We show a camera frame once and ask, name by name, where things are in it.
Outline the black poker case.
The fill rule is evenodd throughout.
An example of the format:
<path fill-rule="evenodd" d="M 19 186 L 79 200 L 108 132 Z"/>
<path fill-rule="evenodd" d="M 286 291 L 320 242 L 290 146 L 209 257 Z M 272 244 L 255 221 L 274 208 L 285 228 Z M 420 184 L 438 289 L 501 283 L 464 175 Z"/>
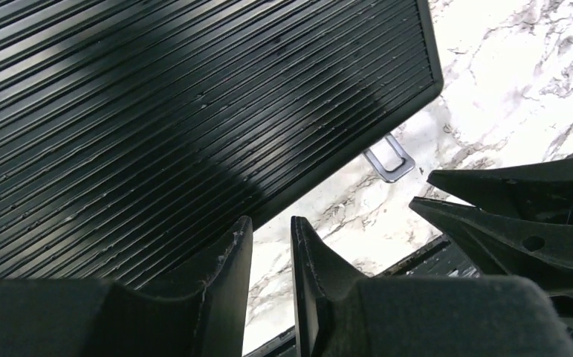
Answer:
<path fill-rule="evenodd" d="M 143 286 L 442 86 L 426 1 L 0 1 L 0 278 Z"/>

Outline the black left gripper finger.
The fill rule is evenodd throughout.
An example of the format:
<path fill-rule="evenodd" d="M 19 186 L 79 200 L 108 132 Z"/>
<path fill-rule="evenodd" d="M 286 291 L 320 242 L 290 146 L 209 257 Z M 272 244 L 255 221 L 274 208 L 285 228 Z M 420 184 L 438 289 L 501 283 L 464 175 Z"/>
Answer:
<path fill-rule="evenodd" d="M 252 245 L 243 216 L 139 290 L 107 279 L 0 280 L 0 356 L 240 356 Z"/>
<path fill-rule="evenodd" d="M 549 299 L 520 277 L 368 277 L 291 220 L 299 356 L 573 356 Z"/>
<path fill-rule="evenodd" d="M 532 280 L 573 328 L 573 225 L 532 222 L 419 197 L 409 206 L 458 246 L 483 275 Z"/>
<path fill-rule="evenodd" d="M 435 170 L 427 181 L 488 213 L 573 225 L 573 157 L 492 170 Z"/>

